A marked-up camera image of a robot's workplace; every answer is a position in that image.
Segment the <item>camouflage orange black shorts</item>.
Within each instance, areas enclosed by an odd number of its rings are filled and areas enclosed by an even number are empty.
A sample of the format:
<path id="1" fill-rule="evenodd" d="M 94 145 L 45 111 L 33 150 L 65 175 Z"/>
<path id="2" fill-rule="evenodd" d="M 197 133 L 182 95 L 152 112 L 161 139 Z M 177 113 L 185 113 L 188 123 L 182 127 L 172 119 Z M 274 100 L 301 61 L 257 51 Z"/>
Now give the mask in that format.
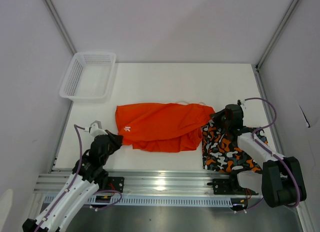
<path id="1" fill-rule="evenodd" d="M 227 139 L 225 131 L 212 121 L 202 128 L 202 166 L 205 170 L 231 173 L 244 169 L 261 174 L 262 168 L 245 151 Z"/>

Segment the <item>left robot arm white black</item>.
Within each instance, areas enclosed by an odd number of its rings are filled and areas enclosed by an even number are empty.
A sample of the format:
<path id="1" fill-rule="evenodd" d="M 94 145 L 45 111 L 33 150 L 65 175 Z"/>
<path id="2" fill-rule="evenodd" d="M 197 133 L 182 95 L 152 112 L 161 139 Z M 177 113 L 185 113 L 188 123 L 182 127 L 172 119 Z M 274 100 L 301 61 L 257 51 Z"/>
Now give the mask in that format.
<path id="1" fill-rule="evenodd" d="M 103 130 L 94 137 L 90 148 L 80 152 L 67 182 L 35 219 L 28 218 L 23 231 L 65 231 L 77 212 L 95 194 L 122 197 L 123 177 L 110 177 L 104 165 L 123 145 L 123 136 Z"/>

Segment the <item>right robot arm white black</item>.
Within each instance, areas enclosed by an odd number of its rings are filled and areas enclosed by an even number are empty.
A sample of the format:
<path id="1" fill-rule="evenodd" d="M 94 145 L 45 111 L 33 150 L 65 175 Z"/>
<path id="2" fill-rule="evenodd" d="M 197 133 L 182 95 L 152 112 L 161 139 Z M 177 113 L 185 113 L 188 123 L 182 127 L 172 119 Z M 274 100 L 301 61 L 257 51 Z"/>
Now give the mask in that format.
<path id="1" fill-rule="evenodd" d="M 306 199 L 299 161 L 272 150 L 262 127 L 245 126 L 240 104 L 210 118 L 202 129 L 203 167 L 227 173 L 233 194 L 260 194 L 269 207 L 294 208 Z"/>

